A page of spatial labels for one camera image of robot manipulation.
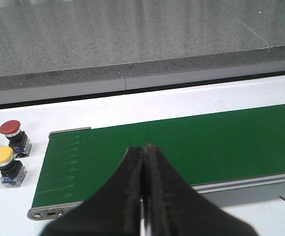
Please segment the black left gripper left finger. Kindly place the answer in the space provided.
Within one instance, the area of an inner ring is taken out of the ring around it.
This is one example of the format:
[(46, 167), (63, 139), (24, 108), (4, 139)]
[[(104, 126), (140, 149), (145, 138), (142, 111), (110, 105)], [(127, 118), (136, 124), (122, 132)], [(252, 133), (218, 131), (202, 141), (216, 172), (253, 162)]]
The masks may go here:
[(130, 147), (113, 175), (88, 200), (49, 223), (43, 236), (138, 236), (143, 148)]

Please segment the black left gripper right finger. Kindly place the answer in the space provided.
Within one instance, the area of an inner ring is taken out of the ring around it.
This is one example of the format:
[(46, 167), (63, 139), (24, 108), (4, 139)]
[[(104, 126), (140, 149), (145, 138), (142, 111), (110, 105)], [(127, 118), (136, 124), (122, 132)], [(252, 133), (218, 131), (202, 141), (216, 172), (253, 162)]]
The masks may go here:
[(148, 223), (154, 236), (256, 236), (249, 224), (194, 190), (159, 147), (147, 145), (143, 161)]

